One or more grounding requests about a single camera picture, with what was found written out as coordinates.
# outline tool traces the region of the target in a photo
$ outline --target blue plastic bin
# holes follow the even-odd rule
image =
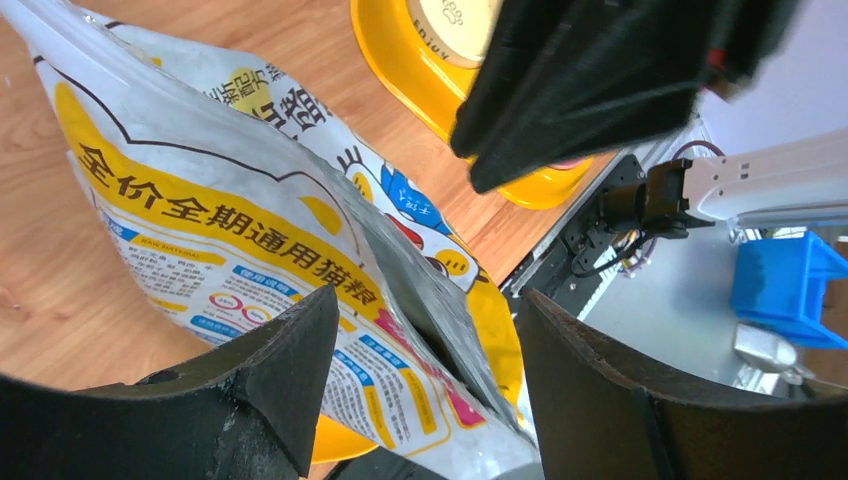
[[[811,348],[848,349],[821,325],[827,282],[848,277],[848,261],[812,232],[739,247],[731,305],[736,315]]]

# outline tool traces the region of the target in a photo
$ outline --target blue cartoon character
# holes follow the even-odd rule
[[[415,223],[432,228],[444,235],[452,233],[433,203],[417,188],[410,185],[409,180],[402,173],[390,170],[383,165],[380,177],[383,191],[399,212],[407,214]]]

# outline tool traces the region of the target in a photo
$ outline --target packaging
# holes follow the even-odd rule
[[[521,354],[497,287],[318,99],[251,54],[64,1],[0,10],[33,50],[75,174],[162,312],[217,345],[333,283],[323,414],[449,479],[538,461],[517,428]]]

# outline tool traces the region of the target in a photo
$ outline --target white robotic arm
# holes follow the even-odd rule
[[[685,171],[686,213],[744,228],[848,223],[848,128]]]

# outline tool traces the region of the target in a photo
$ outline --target wooden table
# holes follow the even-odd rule
[[[567,207],[533,212],[496,193],[475,194],[465,162],[369,70],[347,0],[80,3],[278,65],[411,177],[498,282]],[[29,55],[5,23],[0,77],[0,371],[75,390],[133,383],[205,351],[154,311],[133,283],[75,183]]]

